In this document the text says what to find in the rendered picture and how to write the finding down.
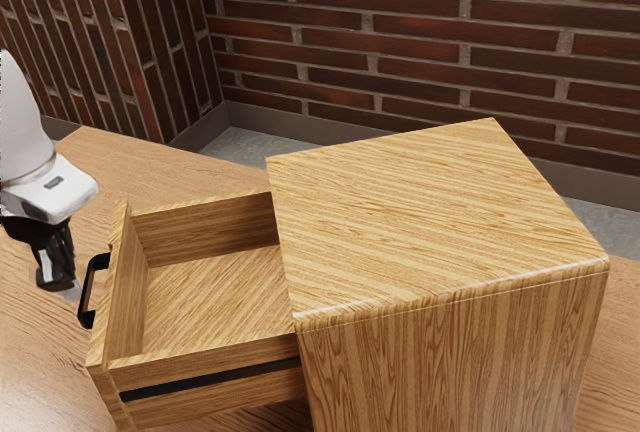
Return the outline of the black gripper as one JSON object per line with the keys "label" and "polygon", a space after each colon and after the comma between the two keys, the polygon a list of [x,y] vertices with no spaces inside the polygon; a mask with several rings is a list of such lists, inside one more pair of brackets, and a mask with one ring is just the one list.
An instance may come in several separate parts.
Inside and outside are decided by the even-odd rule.
{"label": "black gripper", "polygon": [[[53,287],[55,277],[58,292],[75,287],[75,252],[68,219],[51,225],[30,218],[6,216],[0,219],[0,223],[10,238],[31,247],[39,264],[36,269],[36,284],[39,288]],[[52,260],[46,250],[51,240]]]}

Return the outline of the wooden cabinet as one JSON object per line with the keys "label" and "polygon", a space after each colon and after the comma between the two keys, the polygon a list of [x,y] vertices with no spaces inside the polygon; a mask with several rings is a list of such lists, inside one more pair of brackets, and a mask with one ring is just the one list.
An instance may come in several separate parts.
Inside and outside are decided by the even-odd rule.
{"label": "wooden cabinet", "polygon": [[610,260],[495,120],[267,169],[316,432],[571,432]]}

